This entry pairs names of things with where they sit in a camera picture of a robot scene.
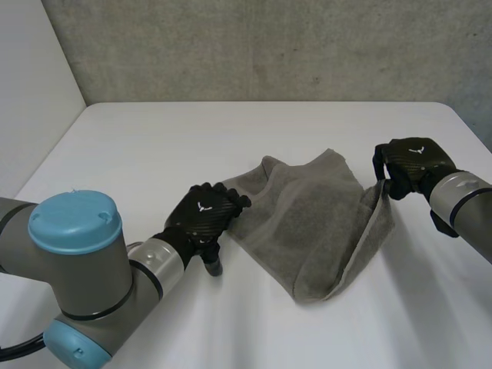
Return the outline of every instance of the concrete wall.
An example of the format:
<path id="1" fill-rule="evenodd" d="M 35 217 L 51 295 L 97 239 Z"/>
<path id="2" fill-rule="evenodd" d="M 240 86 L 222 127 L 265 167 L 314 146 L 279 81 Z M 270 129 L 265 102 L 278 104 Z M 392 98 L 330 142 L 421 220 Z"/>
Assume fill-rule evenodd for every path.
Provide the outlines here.
<path id="1" fill-rule="evenodd" d="M 0 1 L 0 196 L 14 197 L 85 108 L 39 0 Z"/>
<path id="2" fill-rule="evenodd" d="M 439 101 L 492 148 L 490 0 L 43 0 L 88 104 Z"/>

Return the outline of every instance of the blue joint cover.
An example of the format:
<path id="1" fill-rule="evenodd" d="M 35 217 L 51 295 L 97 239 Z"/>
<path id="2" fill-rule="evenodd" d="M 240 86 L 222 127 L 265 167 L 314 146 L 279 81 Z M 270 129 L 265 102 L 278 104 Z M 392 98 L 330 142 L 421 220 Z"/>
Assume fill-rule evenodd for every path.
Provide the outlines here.
<path id="1" fill-rule="evenodd" d="M 89 337 L 60 321 L 53 321 L 43 334 L 46 347 L 71 369 L 99 369 L 111 355 Z"/>
<path id="2" fill-rule="evenodd" d="M 83 255 L 109 246 L 121 233 L 112 198 L 97 191 L 73 191 L 43 201 L 31 213 L 31 239 L 53 254 Z"/>

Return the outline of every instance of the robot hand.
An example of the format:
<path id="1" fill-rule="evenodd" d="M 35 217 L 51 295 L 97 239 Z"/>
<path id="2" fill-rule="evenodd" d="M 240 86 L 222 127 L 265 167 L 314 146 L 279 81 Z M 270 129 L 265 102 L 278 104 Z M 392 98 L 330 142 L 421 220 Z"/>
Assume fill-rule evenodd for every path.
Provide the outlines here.
<path id="1" fill-rule="evenodd" d="M 214 187 L 209 183 L 196 185 L 169 215 L 164 231 L 154 238 L 182 244 L 181 252 L 188 254 L 185 259 L 199 254 L 208 273 L 217 276 L 222 274 L 218 238 L 228 229 L 232 218 L 250 206 L 247 196 L 239 196 L 234 189 L 227 190 L 222 183 Z"/>
<path id="2" fill-rule="evenodd" d="M 376 146 L 372 159 L 378 181 L 384 180 L 384 166 L 390 175 L 384 190 L 394 200 L 411 192 L 423 194 L 429 201 L 435 185 L 444 177 L 459 172 L 444 150 L 430 138 L 404 138 Z M 437 214 L 430 211 L 436 229 L 450 237 L 458 234 Z"/>

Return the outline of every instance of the towel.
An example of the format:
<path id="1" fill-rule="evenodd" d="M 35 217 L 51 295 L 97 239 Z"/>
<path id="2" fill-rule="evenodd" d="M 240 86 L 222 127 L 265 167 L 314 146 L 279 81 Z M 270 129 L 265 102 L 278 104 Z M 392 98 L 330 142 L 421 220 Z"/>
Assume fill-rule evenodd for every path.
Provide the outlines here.
<path id="1" fill-rule="evenodd" d="M 383 182 L 364 190 L 330 149 L 299 166 L 266 156 L 224 184 L 252 202 L 229 235 L 298 302 L 340 294 L 394 228 Z"/>

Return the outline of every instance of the table surface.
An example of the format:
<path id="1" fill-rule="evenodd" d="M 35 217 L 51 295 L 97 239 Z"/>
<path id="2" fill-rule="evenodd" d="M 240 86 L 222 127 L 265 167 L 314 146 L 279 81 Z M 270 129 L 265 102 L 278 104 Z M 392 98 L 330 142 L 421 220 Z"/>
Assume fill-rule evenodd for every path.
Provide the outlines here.
<path id="1" fill-rule="evenodd" d="M 161 230 L 191 185 L 244 173 L 265 155 L 300 165 L 333 148 L 368 187 L 374 146 L 411 136 L 433 138 L 459 168 L 492 181 L 490 152 L 437 103 L 119 103 L 87 108 L 18 198 L 103 191 L 130 243 Z M 357 280 L 308 306 L 222 236 L 224 275 L 211 278 L 194 259 L 107 367 L 490 367 L 492 267 L 434 229 L 424 197 L 393 208 L 395 234 Z M 5 275 L 0 282 L 3 346 L 58 313 L 49 286 Z M 64 366 L 43 350 L 0 367 Z"/>

